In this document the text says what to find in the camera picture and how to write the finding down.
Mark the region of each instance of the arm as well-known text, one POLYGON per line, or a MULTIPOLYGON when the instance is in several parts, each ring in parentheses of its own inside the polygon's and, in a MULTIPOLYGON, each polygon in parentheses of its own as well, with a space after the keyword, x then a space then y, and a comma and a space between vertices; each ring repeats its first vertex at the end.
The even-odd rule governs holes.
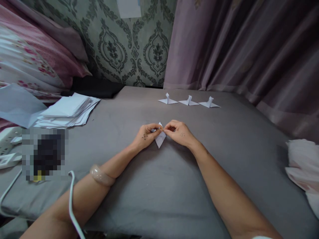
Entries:
POLYGON ((183 122, 172 120, 165 126, 164 132, 177 143, 189 148, 195 156, 211 199, 232 238, 282 238, 183 122))
MULTIPOLYGON (((122 152, 115 155, 100 169, 108 176, 117 178, 126 168, 128 163, 144 148, 149 146, 153 140, 163 131, 152 129, 161 128, 158 124, 143 125, 133 143, 122 152)), ((102 200, 109 192, 106 187, 96 182, 91 175, 86 175, 73 189, 73 213, 79 225, 83 227, 93 213, 97 210, 102 200)), ((68 201, 68 190, 48 210, 46 210, 22 235, 27 238, 77 238, 76 229, 71 221, 68 201)))

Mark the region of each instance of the power cord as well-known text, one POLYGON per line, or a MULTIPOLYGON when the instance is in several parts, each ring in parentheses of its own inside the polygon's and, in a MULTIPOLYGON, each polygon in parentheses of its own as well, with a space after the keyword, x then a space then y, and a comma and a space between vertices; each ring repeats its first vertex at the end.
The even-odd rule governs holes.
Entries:
POLYGON ((71 220, 72 220, 72 223, 75 227, 75 229, 77 230, 77 233, 79 234, 80 238, 81 239, 85 239, 85 236, 80 228, 80 225, 78 224, 74 214, 73 214, 73 210, 72 210, 72 199, 73 199, 73 186, 74 186, 74 179, 75 179, 75 176, 74 176, 74 172, 73 170, 71 170, 69 172, 69 174, 72 175, 72 181, 71 181, 71 186, 70 186, 70 197, 69 197, 69 214, 70 214, 70 217, 71 217, 71 220))
MULTIPOLYGON (((20 172, 15 176, 15 178, 13 179, 13 181, 11 182, 11 184, 9 185, 9 187, 4 191, 4 193, 2 194, 1 198, 0 198, 0 214, 6 216, 6 217, 16 217, 14 215, 9 215, 7 213, 5 213, 4 211, 2 211, 1 209, 1 205, 2 205, 2 201, 4 200, 5 196, 7 195, 7 193, 10 191, 10 189, 12 188, 13 184, 16 182, 16 180, 18 179, 18 177, 21 175, 22 173, 22 169, 20 170, 20 172)), ((74 214, 73 214, 73 210, 72 210, 72 199, 73 199, 73 187, 74 187, 74 179, 75 179, 75 175, 73 170, 71 170, 69 172, 69 175, 71 174, 72 176, 72 181, 71 181, 71 186, 70 186, 70 197, 69 197, 69 214, 72 220, 72 223, 77 231, 77 233, 79 234, 81 239, 85 239, 85 236, 80 228, 80 225, 78 224, 74 214)))

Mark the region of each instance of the wallpaper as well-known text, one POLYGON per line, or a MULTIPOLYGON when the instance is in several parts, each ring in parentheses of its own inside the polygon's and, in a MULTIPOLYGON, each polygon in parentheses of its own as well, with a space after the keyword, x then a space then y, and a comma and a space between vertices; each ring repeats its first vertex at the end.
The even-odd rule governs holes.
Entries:
POLYGON ((140 0, 141 18, 121 19, 116 0, 22 0, 81 36, 93 76, 163 86, 176 0, 140 0))

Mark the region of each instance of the gray bed sheet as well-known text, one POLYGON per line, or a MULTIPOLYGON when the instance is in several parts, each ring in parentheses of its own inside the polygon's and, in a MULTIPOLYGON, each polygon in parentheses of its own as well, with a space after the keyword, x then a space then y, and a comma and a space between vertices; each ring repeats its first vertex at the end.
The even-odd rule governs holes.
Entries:
MULTIPOLYGON (((142 124, 165 125, 171 119, 188 125, 284 238, 318 238, 319 223, 304 192, 285 173, 289 137, 236 94, 126 86, 114 99, 101 100, 86 125, 69 130, 66 170, 78 181, 93 163, 101 165, 129 145, 142 124), (212 96, 221 108, 166 105, 158 101, 166 92, 176 101, 212 96)), ((0 171, 0 193, 19 167, 0 171)), ((71 177, 36 184, 20 176, 2 208, 36 219, 70 182, 71 177)), ((193 155, 169 137, 160 149, 153 142, 131 161, 85 229, 151 238, 230 238, 193 155)))

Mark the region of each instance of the white paper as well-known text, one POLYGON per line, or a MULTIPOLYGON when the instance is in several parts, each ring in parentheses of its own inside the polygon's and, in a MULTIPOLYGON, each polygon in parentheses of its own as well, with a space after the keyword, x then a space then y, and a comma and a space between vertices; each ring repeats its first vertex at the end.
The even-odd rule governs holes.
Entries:
POLYGON ((166 97, 167 97, 167 99, 158 100, 158 101, 163 102, 163 103, 165 103, 165 104, 178 103, 177 101, 171 100, 171 99, 169 98, 169 94, 168 94, 168 93, 166 93, 166 97))
POLYGON ((121 18, 141 17, 140 0, 117 0, 121 18))
POLYGON ((192 101, 192 96, 188 96, 188 99, 185 101, 179 101, 180 103, 184 105, 199 105, 198 103, 192 101))
POLYGON ((213 97, 209 97, 209 100, 207 102, 200 102, 199 104, 203 105, 203 106, 206 106, 207 108, 211 108, 211 107, 219 107, 218 105, 215 105, 214 103, 212 103, 213 101, 213 97))
POLYGON ((67 128, 86 124, 90 112, 99 101, 98 98, 77 93, 64 97, 38 117, 35 127, 67 128))
POLYGON ((0 89, 0 117, 30 128, 47 107, 34 95, 16 84, 0 89))
POLYGON ((155 138, 155 142, 156 142, 158 148, 160 148, 160 146, 161 146, 162 143, 164 142, 164 139, 165 139, 165 138, 166 138, 166 134, 164 133, 164 131, 161 132, 161 133, 159 134, 159 136, 157 136, 157 137, 155 138))

